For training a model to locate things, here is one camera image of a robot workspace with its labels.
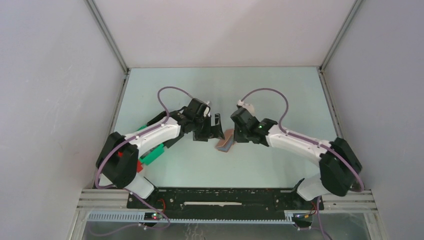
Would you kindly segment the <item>tan leather card holder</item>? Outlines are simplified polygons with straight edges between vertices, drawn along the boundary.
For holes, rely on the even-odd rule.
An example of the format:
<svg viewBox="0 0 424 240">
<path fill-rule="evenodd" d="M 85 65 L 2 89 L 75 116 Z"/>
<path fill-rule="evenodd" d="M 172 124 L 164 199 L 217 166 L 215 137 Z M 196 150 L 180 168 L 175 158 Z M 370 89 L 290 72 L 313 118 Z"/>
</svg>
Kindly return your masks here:
<svg viewBox="0 0 424 240">
<path fill-rule="evenodd" d="M 234 129 L 230 128 L 224 132 L 224 139 L 220 139 L 218 141 L 218 143 L 215 145 L 215 149 L 219 152 L 228 153 L 234 144 Z"/>
</svg>

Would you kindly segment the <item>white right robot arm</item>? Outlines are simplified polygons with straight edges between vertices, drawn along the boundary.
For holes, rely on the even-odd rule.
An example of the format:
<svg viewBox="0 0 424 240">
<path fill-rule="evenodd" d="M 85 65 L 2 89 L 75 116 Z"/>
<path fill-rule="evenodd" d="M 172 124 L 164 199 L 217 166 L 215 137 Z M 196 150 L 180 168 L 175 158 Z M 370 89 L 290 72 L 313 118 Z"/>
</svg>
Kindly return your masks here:
<svg viewBox="0 0 424 240">
<path fill-rule="evenodd" d="M 340 137 L 320 140 L 283 128 L 275 120 L 259 121 L 249 108 L 238 106 L 230 116 L 234 122 L 234 141 L 254 143 L 297 154 L 319 168 L 316 175 L 300 180 L 291 194 L 291 204 L 304 209 L 318 196 L 344 197 L 354 183 L 363 189 L 359 174 L 363 167 L 348 142 Z"/>
</svg>

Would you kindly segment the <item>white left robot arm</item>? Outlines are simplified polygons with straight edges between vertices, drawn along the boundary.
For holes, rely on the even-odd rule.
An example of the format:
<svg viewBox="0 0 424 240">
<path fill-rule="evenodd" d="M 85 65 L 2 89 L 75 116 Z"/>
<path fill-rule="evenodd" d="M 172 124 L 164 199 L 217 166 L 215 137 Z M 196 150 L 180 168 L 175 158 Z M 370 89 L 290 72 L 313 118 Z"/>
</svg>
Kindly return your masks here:
<svg viewBox="0 0 424 240">
<path fill-rule="evenodd" d="M 125 135 L 111 133 L 96 162 L 96 188 L 127 190 L 138 195 L 138 201 L 145 208 L 153 208 L 158 194 L 154 192 L 156 187 L 137 172 L 140 158 L 161 144 L 172 146 L 189 133 L 194 141 L 223 140 L 221 115 L 211 115 L 208 103 L 192 98 L 179 110 L 161 112 L 141 130 Z"/>
</svg>

